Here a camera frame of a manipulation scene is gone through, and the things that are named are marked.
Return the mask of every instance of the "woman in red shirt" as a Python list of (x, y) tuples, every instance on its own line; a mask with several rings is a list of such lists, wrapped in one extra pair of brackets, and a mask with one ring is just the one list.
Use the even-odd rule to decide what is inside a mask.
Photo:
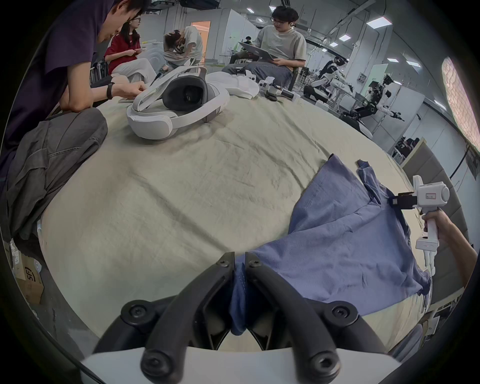
[(147, 84), (155, 79), (156, 73), (148, 59), (137, 58), (142, 52), (140, 35), (136, 31), (140, 20), (136, 17), (123, 25), (105, 52), (105, 61), (109, 62), (108, 74), (118, 73), (128, 77), (132, 83), (143, 81)]

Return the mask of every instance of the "blue cloth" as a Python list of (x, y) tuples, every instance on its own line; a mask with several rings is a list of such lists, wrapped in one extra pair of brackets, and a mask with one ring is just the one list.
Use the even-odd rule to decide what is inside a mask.
[[(431, 277), (422, 272), (410, 246), (410, 229), (393, 193), (361, 160), (363, 184), (331, 155), (295, 205), (288, 235), (254, 254), (303, 297), (348, 301), (367, 315), (418, 293), (426, 295)], [(250, 300), (244, 276), (245, 255), (236, 261), (230, 303), (232, 332), (245, 330)]]

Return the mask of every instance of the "purple shirt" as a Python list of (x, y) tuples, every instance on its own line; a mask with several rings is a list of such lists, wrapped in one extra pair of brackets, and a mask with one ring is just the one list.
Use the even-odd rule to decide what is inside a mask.
[(22, 137), (45, 120), (67, 87), (67, 67), (91, 61), (114, 0), (76, 0), (43, 38), (20, 85), (0, 154), (0, 184)]

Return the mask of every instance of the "headset strap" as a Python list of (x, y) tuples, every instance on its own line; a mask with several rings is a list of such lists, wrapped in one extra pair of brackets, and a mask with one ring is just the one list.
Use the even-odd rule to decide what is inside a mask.
[(172, 80), (176, 79), (180, 74), (189, 72), (192, 69), (195, 69), (197, 71), (200, 70), (199, 74), (191, 73), (192, 75), (198, 75), (198, 77), (205, 80), (205, 76), (207, 74), (206, 67), (199, 67), (196, 65), (177, 67), (172, 72), (167, 73), (166, 75), (159, 77), (158, 79), (153, 81), (147, 89), (137, 95), (137, 97), (133, 101), (132, 109), (141, 112), (144, 109), (148, 108), (152, 105), (152, 103), (157, 101), (162, 96), (163, 92)]

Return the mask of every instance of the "floor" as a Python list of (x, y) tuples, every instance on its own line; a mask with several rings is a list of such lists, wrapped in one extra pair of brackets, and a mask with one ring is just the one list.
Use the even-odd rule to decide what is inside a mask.
[(42, 298), (40, 304), (30, 307), (48, 333), (81, 361), (92, 354), (99, 339), (70, 308), (50, 272), (42, 268), (40, 276), (44, 285)]

